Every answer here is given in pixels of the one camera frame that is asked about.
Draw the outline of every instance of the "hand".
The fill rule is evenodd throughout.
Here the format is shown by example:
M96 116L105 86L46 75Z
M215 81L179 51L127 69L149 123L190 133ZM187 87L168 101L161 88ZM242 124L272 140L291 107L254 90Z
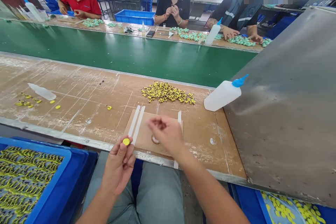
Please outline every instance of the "hand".
M249 37L249 39L253 40L254 42L258 42L258 43L260 43L260 44L262 44L263 41L264 41L264 39L263 39L261 36L259 36L258 34L252 34L252 35Z
M172 13L172 8L169 7L167 10L166 10L166 19L168 19L168 17L170 16L170 14Z
M67 15L68 14L68 11L66 10L66 7L65 6L60 6L59 7L59 11L63 14L63 15Z
M86 12L82 10L74 10L76 18L86 18Z
M234 36L237 36L240 32L237 31L237 30L233 30L227 26L224 26L222 28L222 32L223 32L223 35L224 35L224 39L227 40L227 39L233 39Z
M178 159L184 150L182 129L179 122L166 115L158 115L148 120L147 125L160 144L174 159Z
M179 8L176 6L176 5L174 5L174 6L172 6L171 7L171 13L173 14L173 16L174 16L174 18L177 20L177 19L179 19L180 20L180 11L178 10Z
M101 180L101 189L115 196L123 192L134 168L134 145L124 145L122 142L125 138L129 137L121 137L110 151Z

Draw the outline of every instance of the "red polo shirt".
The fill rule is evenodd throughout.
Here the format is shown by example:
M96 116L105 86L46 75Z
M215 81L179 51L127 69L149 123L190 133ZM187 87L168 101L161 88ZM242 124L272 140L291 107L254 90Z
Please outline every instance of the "red polo shirt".
M91 14L101 15L102 11L100 10L97 0L61 0L64 4L70 5L72 10L81 10Z

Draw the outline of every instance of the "green conveyor belt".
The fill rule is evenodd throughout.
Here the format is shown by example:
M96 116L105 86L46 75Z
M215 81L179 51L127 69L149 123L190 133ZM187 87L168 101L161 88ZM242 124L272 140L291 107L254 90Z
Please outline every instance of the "green conveyor belt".
M217 87L254 52L0 20L0 51Z

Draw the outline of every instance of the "jeans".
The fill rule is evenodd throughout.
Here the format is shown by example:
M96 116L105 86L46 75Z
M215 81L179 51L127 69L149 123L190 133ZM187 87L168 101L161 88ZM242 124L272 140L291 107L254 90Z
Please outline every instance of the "jeans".
M99 155L83 212L100 187L108 154L101 152ZM107 223L184 224L183 196L178 170L144 162L136 201L130 180L119 195Z

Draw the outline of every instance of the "smartphone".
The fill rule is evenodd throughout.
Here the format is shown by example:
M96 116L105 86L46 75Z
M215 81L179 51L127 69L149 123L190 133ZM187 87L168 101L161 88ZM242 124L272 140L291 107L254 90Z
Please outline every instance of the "smartphone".
M155 31L149 31L146 35L146 37L153 37L154 36Z

